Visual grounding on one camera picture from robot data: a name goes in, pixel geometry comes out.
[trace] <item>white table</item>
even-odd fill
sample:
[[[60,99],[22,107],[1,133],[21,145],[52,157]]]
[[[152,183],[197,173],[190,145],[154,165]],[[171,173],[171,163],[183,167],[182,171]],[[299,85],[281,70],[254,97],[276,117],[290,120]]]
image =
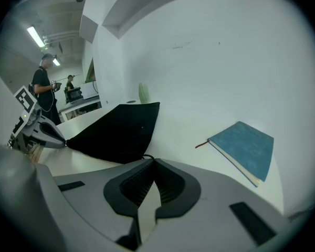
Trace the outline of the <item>white table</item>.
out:
[[[80,99],[72,103],[67,103],[66,106],[60,109],[58,112],[62,114],[64,121],[68,121],[67,113],[70,113],[79,108],[86,107],[90,104],[98,103],[98,102],[100,102],[99,96],[92,97],[89,99]]]
[[[58,128],[65,139],[70,139],[114,107],[109,106],[86,113],[60,124]],[[283,214],[284,199],[274,156],[266,181],[259,187],[254,187],[230,161],[210,144],[195,149],[196,145],[205,142],[207,138],[229,127],[233,122],[236,121],[222,120],[205,113],[193,113],[191,109],[161,104],[152,141],[146,154],[228,175],[258,194]],[[39,163],[46,164],[53,176],[83,173],[120,165],[98,160],[69,148],[44,149]]]

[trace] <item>black pad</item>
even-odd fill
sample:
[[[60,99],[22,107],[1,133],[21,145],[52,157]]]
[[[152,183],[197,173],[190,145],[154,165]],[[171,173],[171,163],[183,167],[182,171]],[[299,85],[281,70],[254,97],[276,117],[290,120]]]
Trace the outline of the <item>black pad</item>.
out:
[[[68,191],[68,190],[73,190],[74,188],[77,187],[82,187],[85,184],[82,181],[76,181],[76,182],[71,182],[63,185],[59,185],[58,188],[60,191]]]
[[[230,208],[258,246],[276,235],[246,203],[232,204]]]
[[[160,103],[120,104],[67,146],[98,159],[129,163],[142,159],[151,142]]]
[[[138,208],[154,181],[161,200],[156,219],[183,216],[201,195],[196,178],[156,159],[112,178],[104,187],[105,200],[117,214],[137,218]]]

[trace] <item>black t-shirt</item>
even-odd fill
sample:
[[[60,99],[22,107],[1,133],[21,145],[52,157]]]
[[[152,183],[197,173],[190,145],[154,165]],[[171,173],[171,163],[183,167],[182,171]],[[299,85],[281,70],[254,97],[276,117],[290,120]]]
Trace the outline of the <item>black t-shirt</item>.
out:
[[[50,86],[48,73],[42,66],[40,66],[34,73],[32,84],[33,86],[34,85],[40,85],[42,87]],[[52,92],[53,92],[52,90],[48,90],[46,92],[38,94],[37,96],[37,101],[39,105],[46,111],[50,109],[51,103],[53,102],[52,100],[55,99],[55,97],[53,97]]]
[[[72,85],[72,83],[70,81],[68,81],[67,82],[67,87],[70,87],[70,89],[72,90],[74,86]]]

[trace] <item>cap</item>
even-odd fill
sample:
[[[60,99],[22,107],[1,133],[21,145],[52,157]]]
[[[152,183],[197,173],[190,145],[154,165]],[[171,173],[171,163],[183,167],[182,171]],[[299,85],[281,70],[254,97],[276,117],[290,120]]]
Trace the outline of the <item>cap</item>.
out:
[[[42,60],[49,59],[49,58],[56,59],[57,55],[51,55],[50,53],[45,53],[42,57]]]

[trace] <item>ceiling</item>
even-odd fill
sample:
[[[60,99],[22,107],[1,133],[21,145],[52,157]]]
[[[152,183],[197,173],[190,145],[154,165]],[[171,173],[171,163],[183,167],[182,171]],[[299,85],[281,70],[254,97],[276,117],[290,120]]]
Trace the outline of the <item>ceiling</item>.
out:
[[[31,82],[44,53],[57,55],[61,65],[54,66],[53,71],[81,64],[84,40],[79,37],[79,27],[83,7],[84,3],[77,2],[18,6],[6,16],[0,29],[0,76],[12,92]],[[31,25],[41,39],[48,36],[47,49],[39,48],[31,38],[27,32]]]

